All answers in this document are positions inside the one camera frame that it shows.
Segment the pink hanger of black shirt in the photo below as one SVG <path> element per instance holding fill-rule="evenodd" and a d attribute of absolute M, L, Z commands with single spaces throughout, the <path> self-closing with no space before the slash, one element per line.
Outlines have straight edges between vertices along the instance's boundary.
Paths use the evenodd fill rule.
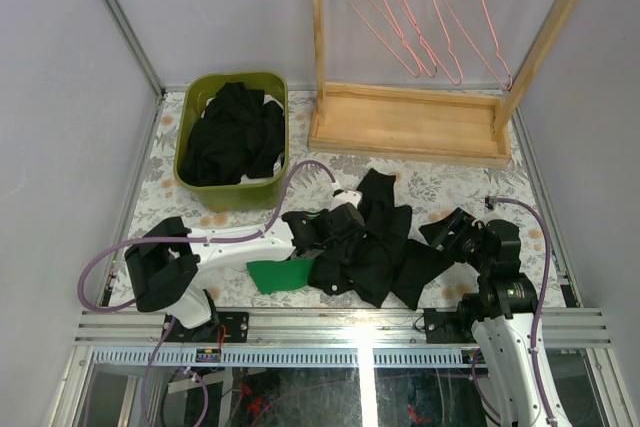
<path fill-rule="evenodd" d="M 430 44 L 432 50 L 434 51 L 435 55 L 437 56 L 437 59 L 439 60 L 439 65 L 438 65 L 438 73 L 441 73 L 443 75 L 445 75 L 447 77 L 447 79 L 454 85 L 454 86 L 460 86 L 462 81 L 464 80 L 464 74 L 462 71 L 462 67 L 460 65 L 459 59 L 457 57 L 457 55 L 455 54 L 453 47 L 452 47 L 452 42 L 451 42 L 451 37 L 450 37 L 450 33 L 449 30 L 447 28 L 447 24 L 444 20 L 442 11 L 440 9 L 440 4 L 443 4 L 444 7 L 449 11 L 449 16 L 451 18 L 455 18 L 454 14 L 452 13 L 452 11 L 449 9 L 448 4 L 445 0 L 430 0 L 432 6 L 433 6 L 433 15 L 435 16 L 435 18 L 438 21 L 438 25 L 439 25 L 439 29 L 442 32 L 441 37 L 443 39 L 446 40 L 446 47 L 447 47 L 447 55 L 452 59 L 453 61 L 453 69 L 450 70 L 447 68 L 446 64 L 442 61 L 442 59 L 439 57 L 437 51 L 435 50 L 435 44 L 433 43 L 435 37 L 434 37 L 434 33 L 429 31 L 427 32 L 426 30 L 424 30 L 420 23 L 418 22 L 418 18 L 415 16 L 417 23 L 420 27 L 420 30 L 422 32 L 422 35 L 424 36 L 424 38 L 426 39 L 426 41 Z"/>

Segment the pink hanger of white shirt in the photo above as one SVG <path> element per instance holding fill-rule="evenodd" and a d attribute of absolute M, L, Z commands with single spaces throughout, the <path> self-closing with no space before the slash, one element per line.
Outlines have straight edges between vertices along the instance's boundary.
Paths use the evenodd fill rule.
<path fill-rule="evenodd" d="M 389 25 L 391 31 L 395 34 L 395 36 L 399 39 L 400 46 L 404 51 L 406 51 L 414 66 L 409 65 L 407 62 L 403 60 L 403 58 L 391 47 L 391 45 L 381 36 L 381 34 L 373 27 L 371 22 L 367 17 L 361 12 L 361 10 L 356 6 L 354 0 L 346 0 L 349 5 L 352 7 L 354 12 L 358 15 L 358 17 L 364 22 L 364 24 L 369 28 L 369 30 L 375 35 L 375 37 L 383 44 L 383 46 L 396 58 L 396 60 L 415 78 L 419 78 L 422 74 L 426 74 L 430 78 L 434 78 L 438 73 L 438 65 L 439 60 L 432 50 L 430 44 L 426 41 L 420 27 L 417 23 L 417 20 L 409 6 L 407 0 L 380 0 L 381 4 L 379 4 L 376 0 L 366 0 L 377 12 L 378 14 L 385 20 L 385 22 Z M 401 28 L 401 24 L 396 18 L 394 12 L 398 11 L 405 19 L 406 23 L 414 30 L 416 35 L 418 36 L 419 45 L 422 50 L 428 55 L 430 60 L 429 64 L 425 64 L 418 53 L 411 47 L 408 42 L 408 38 L 405 35 L 404 31 Z"/>

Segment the pink wire hanger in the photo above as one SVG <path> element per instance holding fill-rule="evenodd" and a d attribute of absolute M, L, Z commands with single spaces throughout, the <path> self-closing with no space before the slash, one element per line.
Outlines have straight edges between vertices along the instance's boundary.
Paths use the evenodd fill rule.
<path fill-rule="evenodd" d="M 356 4 L 356 6 L 361 10 L 361 12 L 364 14 L 365 17 L 368 18 L 368 20 L 371 22 L 371 24 L 373 25 L 373 27 L 381 34 L 381 36 L 391 45 L 391 47 L 403 58 L 403 60 L 405 62 L 407 62 L 409 65 L 414 66 L 412 59 L 410 58 L 410 55 L 404 51 L 402 49 L 402 47 L 400 46 L 400 42 L 399 39 L 395 36 L 395 34 L 391 31 L 391 29 L 389 28 L 389 25 L 385 22 L 385 20 L 378 14 L 378 12 L 366 1 L 366 0 L 354 0 L 354 3 Z M 412 38 L 411 38 L 411 28 L 405 23 L 404 18 L 399 15 L 398 13 L 395 13 L 396 18 L 399 20 L 400 24 L 401 24 L 401 28 L 404 31 L 405 35 L 408 38 L 408 42 L 409 44 L 413 47 L 412 45 Z M 375 35 L 371 32 L 372 36 L 379 41 Z M 383 47 L 383 50 L 386 51 L 395 61 L 396 58 L 383 46 L 383 44 L 380 42 L 381 46 Z M 408 73 L 411 77 L 413 77 L 399 62 L 398 64 L 402 67 L 402 69 Z"/>

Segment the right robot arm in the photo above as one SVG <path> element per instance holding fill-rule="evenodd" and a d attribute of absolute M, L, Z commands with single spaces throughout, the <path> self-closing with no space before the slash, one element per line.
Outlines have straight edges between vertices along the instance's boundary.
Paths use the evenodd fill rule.
<path fill-rule="evenodd" d="M 478 345 L 501 425 L 569 425 L 544 346 L 542 296 L 521 270 L 518 226 L 483 222 L 457 208 L 420 232 L 445 260 L 478 274 L 477 292 L 464 295 L 455 311 L 424 310 L 427 342 Z"/>

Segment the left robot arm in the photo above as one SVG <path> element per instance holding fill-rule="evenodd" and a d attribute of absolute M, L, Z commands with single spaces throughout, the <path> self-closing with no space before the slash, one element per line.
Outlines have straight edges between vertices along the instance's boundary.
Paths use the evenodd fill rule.
<path fill-rule="evenodd" d="M 219 318 L 199 285 L 201 278 L 222 267 L 312 256 L 364 228 L 361 214 L 349 203 L 317 213 L 290 211 L 265 228 L 217 233 L 190 229 L 180 217 L 170 217 L 136 239 L 124 259 L 136 309 L 165 312 L 204 342 L 217 334 Z"/>

